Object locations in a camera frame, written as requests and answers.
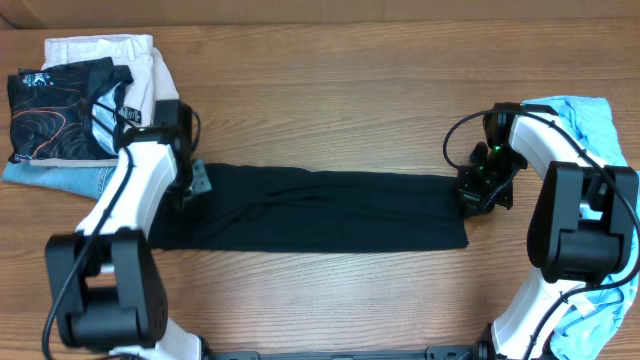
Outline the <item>plain black t-shirt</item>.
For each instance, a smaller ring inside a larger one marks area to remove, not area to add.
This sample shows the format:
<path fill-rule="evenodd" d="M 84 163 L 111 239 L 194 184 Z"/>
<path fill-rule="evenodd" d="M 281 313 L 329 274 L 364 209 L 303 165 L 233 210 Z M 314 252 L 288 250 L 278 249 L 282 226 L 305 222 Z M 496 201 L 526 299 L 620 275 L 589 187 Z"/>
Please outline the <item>plain black t-shirt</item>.
<path fill-rule="evenodd" d="M 375 253 L 465 248 L 456 181 L 437 175 L 207 164 L 210 190 L 163 206 L 164 250 Z"/>

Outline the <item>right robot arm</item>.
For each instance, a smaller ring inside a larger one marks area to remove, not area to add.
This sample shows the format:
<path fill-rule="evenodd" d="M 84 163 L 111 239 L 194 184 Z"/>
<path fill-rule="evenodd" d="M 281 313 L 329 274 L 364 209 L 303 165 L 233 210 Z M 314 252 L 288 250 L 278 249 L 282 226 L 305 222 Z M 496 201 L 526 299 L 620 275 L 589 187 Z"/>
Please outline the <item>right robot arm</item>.
<path fill-rule="evenodd" d="M 579 296 L 628 284 L 639 258 L 639 180 L 597 158 L 567 133 L 550 106 L 497 103 L 478 112 L 485 141 L 457 168 L 462 216 L 513 205 L 513 180 L 532 167 L 543 181 L 527 232 L 529 274 L 507 310 L 474 345 L 431 347 L 449 359 L 549 359 L 545 344 Z M 620 275 L 612 285 L 605 279 Z"/>

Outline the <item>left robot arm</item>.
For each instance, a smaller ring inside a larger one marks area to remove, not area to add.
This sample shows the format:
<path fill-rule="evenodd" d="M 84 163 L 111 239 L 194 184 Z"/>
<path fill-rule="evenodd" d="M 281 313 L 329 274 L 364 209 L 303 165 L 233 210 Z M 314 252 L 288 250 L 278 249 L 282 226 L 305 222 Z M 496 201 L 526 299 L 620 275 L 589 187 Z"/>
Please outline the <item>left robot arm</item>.
<path fill-rule="evenodd" d="M 182 205 L 192 180 L 189 126 L 131 128 L 115 173 L 76 230 L 45 248 L 53 298 L 41 338 L 86 348 L 103 359 L 207 359 L 206 341 L 169 317 L 168 298 L 148 235 L 166 197 Z"/>

